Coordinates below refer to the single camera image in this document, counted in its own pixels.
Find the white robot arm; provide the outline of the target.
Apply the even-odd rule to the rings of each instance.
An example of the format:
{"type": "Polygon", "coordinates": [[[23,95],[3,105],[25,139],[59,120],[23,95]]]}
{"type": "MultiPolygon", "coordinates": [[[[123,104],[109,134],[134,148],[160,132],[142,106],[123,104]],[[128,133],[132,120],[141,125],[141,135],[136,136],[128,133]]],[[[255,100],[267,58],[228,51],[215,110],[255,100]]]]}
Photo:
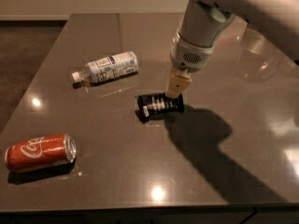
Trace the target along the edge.
{"type": "Polygon", "coordinates": [[[189,0],[173,38],[166,96],[179,97],[202,69],[221,32],[239,17],[293,62],[299,61],[299,0],[189,0]]]}

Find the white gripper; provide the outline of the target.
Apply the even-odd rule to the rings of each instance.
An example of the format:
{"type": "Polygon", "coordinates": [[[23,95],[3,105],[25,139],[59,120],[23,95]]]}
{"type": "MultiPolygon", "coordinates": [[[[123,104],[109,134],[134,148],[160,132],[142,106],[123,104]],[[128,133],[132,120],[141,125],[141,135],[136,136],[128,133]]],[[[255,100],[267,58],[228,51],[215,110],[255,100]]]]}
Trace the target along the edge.
{"type": "Polygon", "coordinates": [[[170,59],[174,67],[167,80],[165,95],[178,98],[192,83],[190,73],[204,68],[213,53],[216,36],[209,32],[184,34],[177,29],[170,59]]]}

